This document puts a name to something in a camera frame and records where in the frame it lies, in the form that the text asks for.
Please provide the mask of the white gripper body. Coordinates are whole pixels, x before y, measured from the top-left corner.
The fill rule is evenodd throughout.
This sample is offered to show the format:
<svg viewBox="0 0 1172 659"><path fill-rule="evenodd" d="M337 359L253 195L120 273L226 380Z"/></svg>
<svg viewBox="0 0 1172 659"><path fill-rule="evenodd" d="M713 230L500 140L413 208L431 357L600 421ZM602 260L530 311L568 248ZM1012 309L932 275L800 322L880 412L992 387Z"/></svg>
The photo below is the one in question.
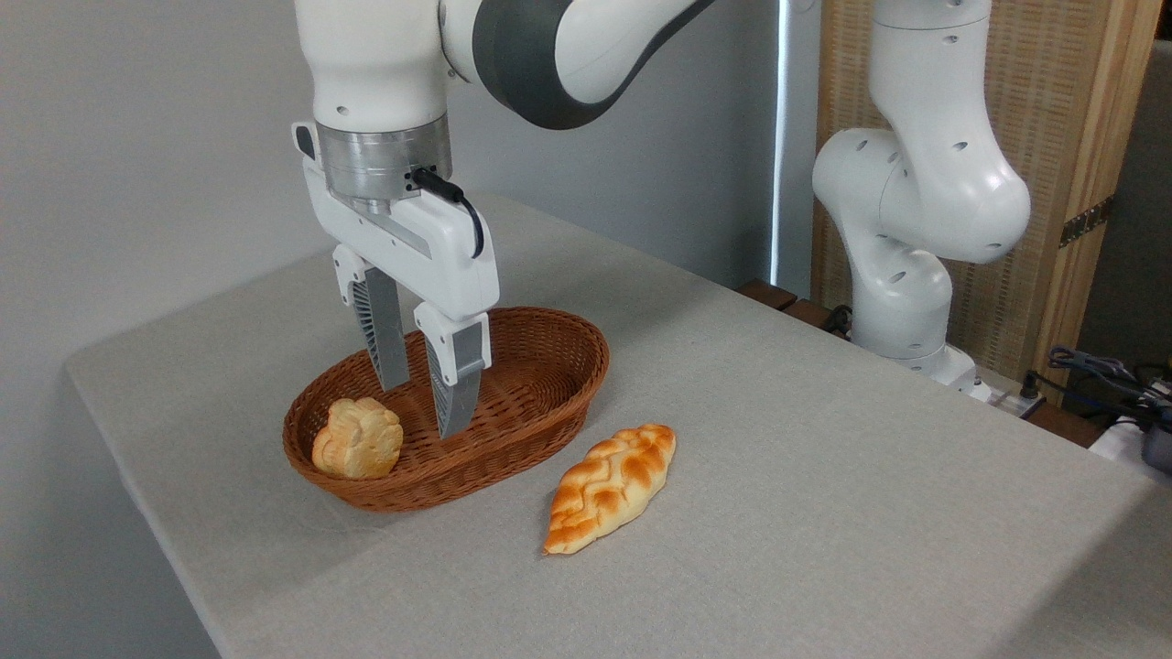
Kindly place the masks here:
<svg viewBox="0 0 1172 659"><path fill-rule="evenodd" d="M483 231L473 254L473 220L464 208L423 191L393 201L389 212L348 205L331 191L322 170L325 154L313 124L293 124L304 175L320 225L338 243L384 272L448 318L463 320L492 308L500 297L493 239Z"/></svg>

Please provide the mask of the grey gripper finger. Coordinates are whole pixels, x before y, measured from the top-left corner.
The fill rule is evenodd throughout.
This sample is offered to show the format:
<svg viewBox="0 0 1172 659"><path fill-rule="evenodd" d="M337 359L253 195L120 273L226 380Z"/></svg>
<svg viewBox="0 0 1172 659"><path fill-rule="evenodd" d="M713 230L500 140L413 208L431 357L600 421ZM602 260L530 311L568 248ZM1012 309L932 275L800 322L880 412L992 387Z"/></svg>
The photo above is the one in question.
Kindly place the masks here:
<svg viewBox="0 0 1172 659"><path fill-rule="evenodd" d="M343 243L334 249L333 261L342 301L363 331L364 349L382 389L397 388L410 375L396 283Z"/></svg>
<svg viewBox="0 0 1172 659"><path fill-rule="evenodd" d="M451 439L472 422L482 372L493 364L488 313L455 321L422 303L414 314L425 338L440 437Z"/></svg>

